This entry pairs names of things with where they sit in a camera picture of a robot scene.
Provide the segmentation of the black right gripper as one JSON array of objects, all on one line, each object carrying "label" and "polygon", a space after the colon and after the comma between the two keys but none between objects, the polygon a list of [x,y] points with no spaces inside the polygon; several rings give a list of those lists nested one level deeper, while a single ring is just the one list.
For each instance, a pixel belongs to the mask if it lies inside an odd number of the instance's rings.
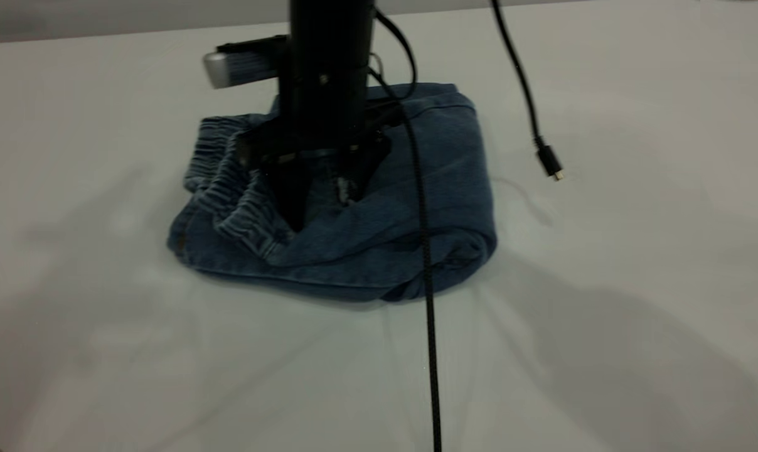
[{"label": "black right gripper", "polygon": [[292,1],[290,31],[238,44],[238,83],[276,79],[273,119],[238,140],[242,166],[267,167],[279,214],[304,228],[311,173],[302,158],[333,158],[341,204],[359,202],[391,151],[392,105],[368,100],[373,1]]}]

